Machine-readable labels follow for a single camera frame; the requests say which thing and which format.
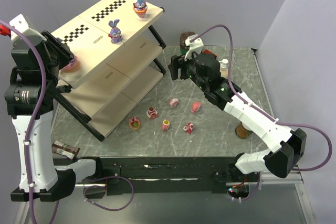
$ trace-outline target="pink toy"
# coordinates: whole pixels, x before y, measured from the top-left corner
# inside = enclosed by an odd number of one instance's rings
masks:
[[[168,105],[171,107],[171,108],[174,108],[178,105],[179,103],[179,100],[177,98],[172,98],[170,99]]]
[[[149,120],[157,118],[157,110],[155,110],[153,107],[150,107],[149,110],[147,110],[146,115],[148,116]]]
[[[63,72],[71,72],[74,71],[75,69],[77,70],[77,67],[79,66],[79,60],[77,56],[73,57],[74,59],[69,62],[65,67],[62,68]]]
[[[183,130],[191,134],[191,132],[194,130],[194,124],[192,122],[188,122],[188,124],[183,127]]]
[[[163,131],[167,131],[170,127],[170,122],[169,120],[163,120],[162,124],[161,124],[161,129]]]
[[[194,102],[191,106],[191,112],[196,113],[201,108],[200,102]]]
[[[140,120],[137,119],[135,116],[129,119],[129,126],[132,130],[137,130],[140,128]]]

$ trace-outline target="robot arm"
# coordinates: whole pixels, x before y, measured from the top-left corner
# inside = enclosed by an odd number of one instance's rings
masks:
[[[306,134],[303,130],[293,131],[287,126],[275,124],[251,107],[253,101],[235,84],[235,90],[248,101],[245,104],[231,90],[228,80],[221,77],[219,62],[211,54],[198,54],[199,47],[194,45],[192,56],[172,56],[168,66],[172,80],[191,79],[204,93],[205,98],[221,110],[239,119],[243,126],[255,132],[268,149],[251,154],[241,153],[231,167],[233,176],[252,172],[270,171],[285,178],[303,156]]]
[[[56,201],[69,196],[76,183],[88,176],[97,175],[102,170],[100,159],[95,157],[83,158],[69,166],[57,167],[52,159],[50,127],[58,72],[74,58],[74,55],[67,45],[60,43],[49,32],[44,31],[40,34],[31,29],[23,15],[14,18],[10,25],[24,34],[37,49],[47,78],[46,93],[35,117],[30,141],[25,142],[28,123],[40,96],[41,72],[29,46],[12,32],[12,57],[16,67],[12,71],[11,85],[5,93],[5,100],[18,137],[21,179],[19,187],[11,193],[11,198],[12,201],[27,201],[29,188],[33,188],[34,198]],[[25,145],[29,146],[28,161]],[[30,184],[27,178],[28,170],[31,171],[33,181]]]

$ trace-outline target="red cable connector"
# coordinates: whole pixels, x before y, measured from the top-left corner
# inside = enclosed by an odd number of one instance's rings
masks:
[[[11,31],[8,29],[8,27],[0,25],[0,34],[3,36],[11,36]]]

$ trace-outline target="shelf board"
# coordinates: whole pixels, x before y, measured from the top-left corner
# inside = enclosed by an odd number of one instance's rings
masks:
[[[162,79],[163,74],[147,66],[137,78],[135,78],[122,91],[123,94],[139,103],[145,95]]]
[[[70,84],[74,89],[93,77],[125,48],[122,42],[112,44],[107,33],[80,17],[70,20],[55,30],[52,35],[66,42],[80,61],[77,71],[69,73],[60,71],[59,73],[60,79]],[[72,41],[66,41],[66,36],[76,36],[77,38],[73,37]]]
[[[123,89],[131,79],[109,65],[101,68],[90,80],[77,89],[62,95],[85,114],[94,118],[99,114]]]
[[[107,137],[162,77],[160,72],[146,67],[89,125]]]
[[[136,1],[101,0],[79,14],[79,17],[106,33],[110,33],[111,31],[109,21],[117,18],[120,19],[117,27],[121,30],[122,42],[127,46],[163,15],[162,8],[146,2],[148,7],[146,18],[138,19],[137,14],[133,10],[133,3]],[[112,12],[109,11],[110,5],[113,6]]]
[[[162,47],[139,36],[108,65],[134,80],[161,52]]]
[[[136,105],[136,102],[120,93],[99,115],[89,122],[89,125],[104,137],[107,137]]]

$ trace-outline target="small figurine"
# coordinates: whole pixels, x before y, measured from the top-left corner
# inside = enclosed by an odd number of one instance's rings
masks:
[[[67,64],[61,70],[62,72],[74,72],[77,70],[78,66],[79,66],[79,60],[77,56],[74,56],[73,59],[69,61],[69,64]]]
[[[196,113],[201,108],[200,102],[194,102],[191,106],[191,112]]]
[[[140,19],[146,18],[147,4],[145,0],[137,0],[133,4],[133,10]]]
[[[161,129],[163,131],[167,131],[170,127],[170,122],[169,120],[163,120],[162,124],[161,124]]]
[[[170,99],[168,105],[171,107],[171,108],[174,108],[178,105],[179,103],[179,100],[177,98],[172,98]]]
[[[146,115],[148,116],[149,120],[157,118],[157,110],[155,110],[153,107],[150,107],[149,110],[147,110]]]
[[[182,33],[180,36],[180,53],[182,55],[185,55],[189,51],[189,47],[186,46],[185,40],[188,39],[189,36],[195,35],[193,31],[186,31],[185,33]]]
[[[194,124],[192,122],[188,122],[188,124],[183,127],[183,130],[191,134],[191,132],[194,130]]]
[[[132,130],[140,128],[140,121],[135,116],[129,119],[129,126]]]
[[[109,37],[111,38],[111,42],[113,44],[122,41],[121,31],[117,27],[118,22],[119,22],[118,19],[115,19],[114,22],[113,21],[109,22],[109,26],[112,27],[112,29],[110,31],[110,34],[109,34]]]

